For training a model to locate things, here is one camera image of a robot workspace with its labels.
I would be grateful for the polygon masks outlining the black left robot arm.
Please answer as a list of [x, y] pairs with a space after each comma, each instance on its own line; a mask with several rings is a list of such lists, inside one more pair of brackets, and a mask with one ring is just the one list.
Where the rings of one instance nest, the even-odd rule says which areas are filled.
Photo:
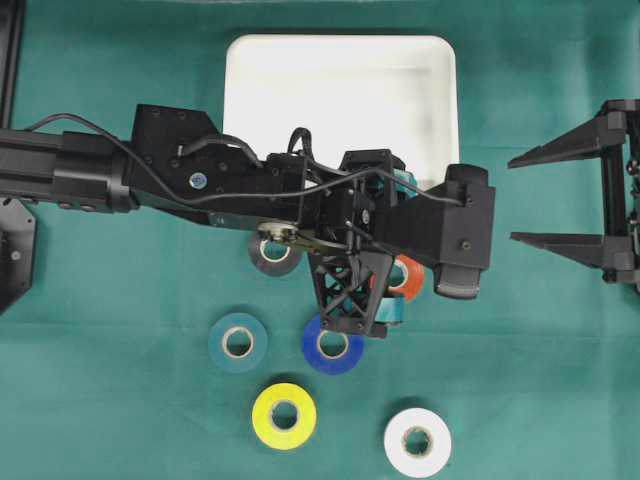
[[425, 198], [387, 150], [318, 163], [310, 134], [259, 158], [201, 111], [141, 105], [130, 140], [79, 120], [1, 133], [1, 302], [30, 286], [35, 221], [27, 202], [87, 213], [154, 209], [188, 222], [255, 232], [309, 257], [325, 328], [383, 338], [380, 316], [394, 260], [409, 247]]

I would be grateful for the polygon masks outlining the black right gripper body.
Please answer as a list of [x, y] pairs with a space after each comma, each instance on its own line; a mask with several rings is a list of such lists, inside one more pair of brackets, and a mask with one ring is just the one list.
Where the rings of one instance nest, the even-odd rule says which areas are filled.
[[601, 160], [603, 279], [639, 286], [639, 101], [607, 100], [596, 119]]

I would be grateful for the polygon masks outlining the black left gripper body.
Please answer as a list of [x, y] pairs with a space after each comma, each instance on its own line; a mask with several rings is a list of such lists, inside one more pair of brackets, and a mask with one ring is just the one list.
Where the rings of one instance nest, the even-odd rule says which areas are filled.
[[317, 186], [358, 176], [299, 197], [298, 219], [265, 223], [264, 237], [308, 254], [324, 329], [382, 339], [388, 326], [376, 314], [395, 255], [375, 241], [374, 217], [398, 203], [390, 176], [405, 164], [388, 149], [349, 151], [339, 169], [297, 155]]

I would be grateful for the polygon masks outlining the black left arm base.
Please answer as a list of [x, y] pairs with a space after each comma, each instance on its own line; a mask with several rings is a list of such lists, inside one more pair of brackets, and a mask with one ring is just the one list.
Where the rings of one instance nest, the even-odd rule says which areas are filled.
[[[12, 117], [25, 1], [1, 2], [1, 128]], [[1, 198], [1, 313], [31, 287], [37, 221], [19, 200]]]

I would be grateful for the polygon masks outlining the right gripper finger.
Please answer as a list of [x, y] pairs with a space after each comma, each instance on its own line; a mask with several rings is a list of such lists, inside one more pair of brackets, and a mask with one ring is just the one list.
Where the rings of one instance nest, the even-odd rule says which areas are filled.
[[515, 157], [509, 168], [599, 157], [609, 147], [622, 145], [626, 135], [626, 114], [621, 111], [597, 115], [568, 133]]
[[615, 270], [615, 264], [608, 257], [603, 235], [512, 232], [510, 238], [590, 268]]

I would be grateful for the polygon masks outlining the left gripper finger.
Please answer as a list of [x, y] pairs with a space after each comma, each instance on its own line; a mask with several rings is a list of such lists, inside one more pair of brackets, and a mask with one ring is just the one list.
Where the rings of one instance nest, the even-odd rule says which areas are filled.
[[391, 199], [407, 200], [416, 196], [414, 189], [408, 188], [407, 185], [416, 186], [416, 179], [411, 172], [395, 169], [393, 171], [396, 178], [401, 182], [389, 180], [386, 177], [374, 176], [369, 180], [369, 193], [376, 199], [383, 199], [386, 194]]
[[400, 325], [404, 321], [404, 307], [403, 295], [383, 297], [376, 312], [370, 336], [386, 336], [390, 327]]

